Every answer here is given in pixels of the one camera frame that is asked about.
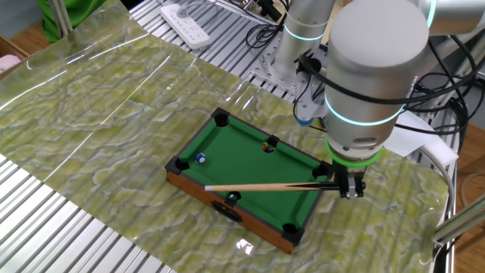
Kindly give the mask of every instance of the toy pool table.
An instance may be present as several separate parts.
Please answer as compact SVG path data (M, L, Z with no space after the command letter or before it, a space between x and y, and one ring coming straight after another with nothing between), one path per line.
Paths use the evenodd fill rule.
M199 163L196 156L205 155ZM206 185L328 182L321 162L218 108L165 166L176 187L291 254L321 191L206 192Z

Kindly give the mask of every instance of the white cable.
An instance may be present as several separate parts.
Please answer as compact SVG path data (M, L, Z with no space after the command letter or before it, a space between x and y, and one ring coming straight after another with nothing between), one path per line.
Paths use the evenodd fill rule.
M188 8L195 7L195 6L201 6L201 5L216 5L217 0L215 2L197 2L197 3L190 3L190 4L182 4L177 11L177 16L179 18L186 18L189 16L189 13L187 12Z
M426 149L426 146L422 146L419 150L431 160L438 170L440 170L441 175L445 178L446 184L448 184L448 205L446 205L446 214L448 215L452 211L452 206L455 202L455 187L453 186L452 178L448 175L448 172L445 167L441 165L438 158L436 158L430 150Z
M162 6L168 6L172 4L177 4L178 2L181 2L181 0L157 0L157 2Z

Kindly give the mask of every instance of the blue ball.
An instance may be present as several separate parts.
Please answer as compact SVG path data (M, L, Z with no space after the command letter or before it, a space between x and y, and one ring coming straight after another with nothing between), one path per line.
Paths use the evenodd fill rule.
M205 155L204 155L203 153L201 153L201 152L200 152L200 153L198 153L198 154L196 155L196 161L197 161L198 163L204 163L204 162L205 162Z

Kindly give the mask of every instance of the green ring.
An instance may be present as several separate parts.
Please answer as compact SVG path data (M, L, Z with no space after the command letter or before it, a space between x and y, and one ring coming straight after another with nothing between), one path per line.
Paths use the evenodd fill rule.
M369 166L370 164L376 162L376 160L379 158L380 154L382 153L382 148L379 149L379 151L373 155L370 159L364 161L364 162L350 162L345 159L341 159L338 157L330 148L330 144L328 143L328 140L325 140L325 148L327 149L328 154L332 157L333 160L335 160L337 163L340 163L341 165L346 166L347 168L364 168Z

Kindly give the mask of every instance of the pink object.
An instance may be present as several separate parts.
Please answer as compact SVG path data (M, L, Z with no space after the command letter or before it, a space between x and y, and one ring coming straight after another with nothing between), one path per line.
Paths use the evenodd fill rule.
M20 63L21 60L17 56L6 55L0 58L0 73L6 71L10 67Z

